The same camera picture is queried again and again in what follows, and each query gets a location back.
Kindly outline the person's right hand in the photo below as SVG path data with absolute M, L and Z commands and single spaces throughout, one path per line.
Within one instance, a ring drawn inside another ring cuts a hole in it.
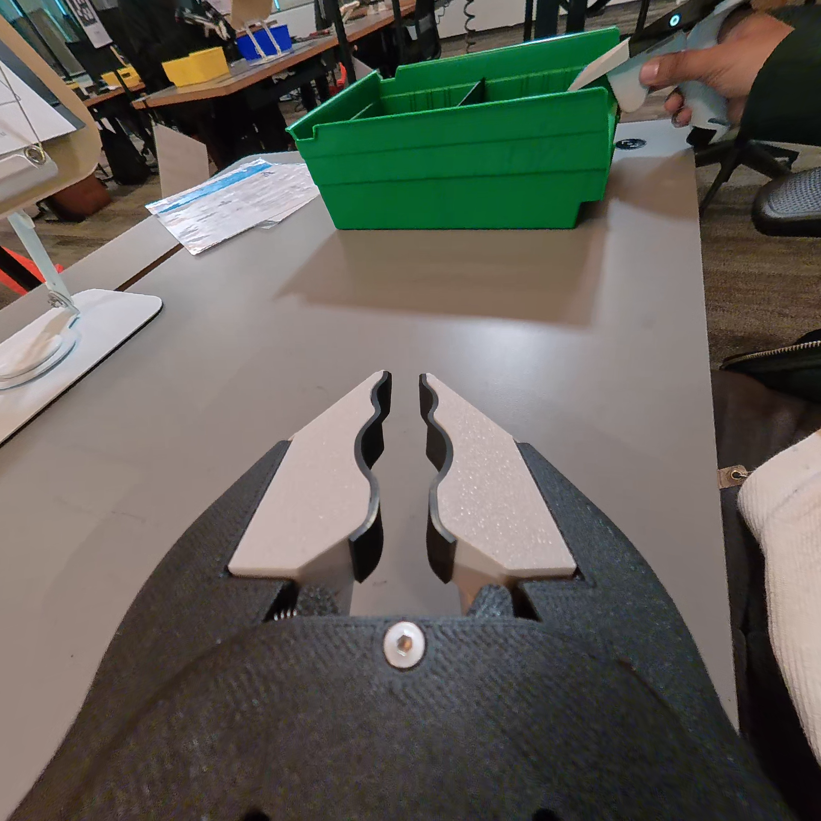
M 757 75 L 793 27 L 763 12 L 742 13 L 727 20 L 716 46 L 670 53 L 648 60 L 640 83 L 649 90 L 675 88 L 664 103 L 676 127 L 691 124 L 693 110 L 681 91 L 685 82 L 699 82 L 726 100 L 733 125 L 741 122 Z

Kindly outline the white fiducial marker sign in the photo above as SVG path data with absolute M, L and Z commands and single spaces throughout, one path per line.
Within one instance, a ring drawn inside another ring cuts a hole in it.
M 94 48 L 105 48 L 114 43 L 101 22 L 93 2 L 67 1 L 66 4 Z

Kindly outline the black office chair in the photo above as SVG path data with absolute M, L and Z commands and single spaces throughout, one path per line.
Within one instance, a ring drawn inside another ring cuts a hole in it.
M 700 201 L 703 217 L 718 191 L 739 168 L 756 171 L 768 179 L 754 198 L 751 219 L 765 236 L 820 237 L 820 168 L 794 171 L 799 153 L 775 143 L 740 136 L 697 145 L 689 136 L 697 168 L 718 165 L 719 170 Z

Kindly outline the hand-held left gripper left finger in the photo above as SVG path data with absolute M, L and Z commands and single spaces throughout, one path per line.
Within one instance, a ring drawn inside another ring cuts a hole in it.
M 295 433 L 227 568 L 351 600 L 384 544 L 378 481 L 393 378 L 382 370 Z

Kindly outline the person's right forearm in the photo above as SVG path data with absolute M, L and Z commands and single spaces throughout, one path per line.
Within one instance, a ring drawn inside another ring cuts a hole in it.
M 769 12 L 792 28 L 760 70 L 741 119 L 752 139 L 820 146 L 820 7 Z

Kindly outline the printed instruction sheet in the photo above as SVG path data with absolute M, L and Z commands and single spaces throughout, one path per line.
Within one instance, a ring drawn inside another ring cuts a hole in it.
M 56 162 L 44 143 L 72 134 L 83 125 L 49 103 L 12 68 L 1 65 L 2 199 L 56 177 Z

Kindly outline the grey cardboard panel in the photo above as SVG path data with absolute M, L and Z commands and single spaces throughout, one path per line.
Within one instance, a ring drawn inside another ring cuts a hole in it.
M 160 124 L 154 124 L 153 135 L 163 198 L 210 179 L 210 158 L 203 143 Z

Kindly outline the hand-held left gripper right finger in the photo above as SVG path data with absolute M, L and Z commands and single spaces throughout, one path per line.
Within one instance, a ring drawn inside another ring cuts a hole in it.
M 432 374 L 419 376 L 425 452 L 436 469 L 426 545 L 462 607 L 480 590 L 570 580 L 578 566 L 518 441 Z

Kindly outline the wooden workbench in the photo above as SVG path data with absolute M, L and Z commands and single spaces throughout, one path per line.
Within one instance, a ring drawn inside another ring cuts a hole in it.
M 192 86 L 169 87 L 139 97 L 131 106 L 137 111 L 146 112 L 156 123 L 166 118 L 177 121 L 182 117 L 183 124 L 196 122 L 197 129 L 204 131 L 208 126 L 206 114 L 210 112 L 211 103 L 234 97 L 269 80 L 272 88 L 282 97 L 317 77 L 327 75 L 337 65 L 343 65 L 346 85 L 353 85 L 368 71 L 354 58 L 356 44 L 368 36 L 390 30 L 402 49 L 402 23 L 415 10 L 414 1 L 378 2 L 367 7 L 363 16 L 344 23 L 337 8 L 337 19 L 329 34 L 308 37 L 278 56 L 236 62 L 222 77 Z

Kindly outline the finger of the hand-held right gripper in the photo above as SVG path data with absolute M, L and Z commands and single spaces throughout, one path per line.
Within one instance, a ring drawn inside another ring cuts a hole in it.
M 631 57 L 630 48 L 631 39 L 622 39 L 616 46 L 585 66 L 572 80 L 567 91 L 581 90 L 602 77 L 608 77 L 614 91 L 632 91 L 631 70 L 620 68 Z

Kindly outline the instruction sheet on stand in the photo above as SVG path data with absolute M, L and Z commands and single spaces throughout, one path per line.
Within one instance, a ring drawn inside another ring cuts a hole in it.
M 91 175 L 101 153 L 97 127 L 86 109 L 36 50 L 1 21 L 2 64 L 13 69 L 82 127 L 44 143 L 56 162 L 55 178 L 2 199 L 1 216 L 44 274 L 49 309 L 1 344 L 1 442 L 22 430 L 161 311 L 155 295 L 104 289 L 70 293 L 25 209 Z

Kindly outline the laminated paper sheet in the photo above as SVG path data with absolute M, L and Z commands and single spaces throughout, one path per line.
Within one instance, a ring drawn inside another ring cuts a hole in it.
M 146 209 L 186 251 L 200 255 L 254 227 L 278 225 L 319 194 L 304 163 L 252 159 Z

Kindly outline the orange traffic cone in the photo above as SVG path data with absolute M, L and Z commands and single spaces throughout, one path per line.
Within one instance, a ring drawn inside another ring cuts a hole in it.
M 1 284 L 17 295 L 25 295 L 45 283 L 35 262 L 1 246 Z

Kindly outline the green plastic bin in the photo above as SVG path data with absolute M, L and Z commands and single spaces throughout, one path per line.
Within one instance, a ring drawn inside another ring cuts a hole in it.
M 373 71 L 288 132 L 339 230 L 572 229 L 605 193 L 616 27 Z

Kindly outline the person's white pants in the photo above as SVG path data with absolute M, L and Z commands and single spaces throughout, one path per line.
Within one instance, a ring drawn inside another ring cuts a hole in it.
M 768 634 L 820 761 L 820 432 L 755 469 L 736 503 L 765 560 Z

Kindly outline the blue plastic bin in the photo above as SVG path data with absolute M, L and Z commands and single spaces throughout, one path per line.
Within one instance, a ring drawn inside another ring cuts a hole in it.
M 288 26 L 282 24 L 238 32 L 236 46 L 241 57 L 251 63 L 284 56 L 292 51 L 293 43 Z

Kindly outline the small yellow bin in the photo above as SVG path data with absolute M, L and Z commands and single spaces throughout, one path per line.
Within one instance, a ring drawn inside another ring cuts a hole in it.
M 197 86 L 230 75 L 222 47 L 210 47 L 162 62 L 168 80 L 177 88 Z

